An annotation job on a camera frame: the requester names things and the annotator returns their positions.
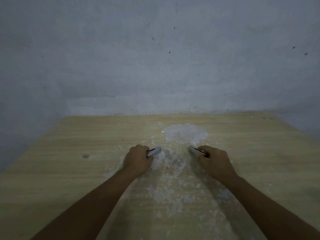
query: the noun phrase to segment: painted wall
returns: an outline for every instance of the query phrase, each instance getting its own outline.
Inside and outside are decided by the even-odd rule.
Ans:
[[[66,115],[271,110],[320,138],[319,0],[0,0],[0,169]]]

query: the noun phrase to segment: person's right arm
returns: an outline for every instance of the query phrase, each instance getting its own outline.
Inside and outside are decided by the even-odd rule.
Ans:
[[[198,150],[210,154],[210,158],[199,156],[202,168],[230,190],[267,239],[320,239],[318,230],[238,176],[225,151],[206,145]]]

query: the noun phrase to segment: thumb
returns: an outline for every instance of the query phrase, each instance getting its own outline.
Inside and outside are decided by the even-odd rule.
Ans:
[[[206,160],[204,155],[199,155],[198,156],[198,161],[201,167],[204,169],[207,166],[208,160]]]

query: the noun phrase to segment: person's left hand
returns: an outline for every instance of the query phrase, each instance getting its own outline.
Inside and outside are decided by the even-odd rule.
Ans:
[[[145,145],[136,145],[131,147],[124,159],[122,169],[133,174],[135,178],[148,171],[152,164],[153,156],[147,158],[147,150],[150,149]]]

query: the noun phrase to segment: wooden table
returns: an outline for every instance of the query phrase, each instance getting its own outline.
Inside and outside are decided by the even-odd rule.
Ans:
[[[236,171],[320,229],[320,144],[265,113],[72,116],[0,174],[0,239],[29,239],[121,166],[136,144],[162,146],[97,239],[264,239],[234,196],[197,168],[164,128],[194,124],[198,145],[228,152]]]

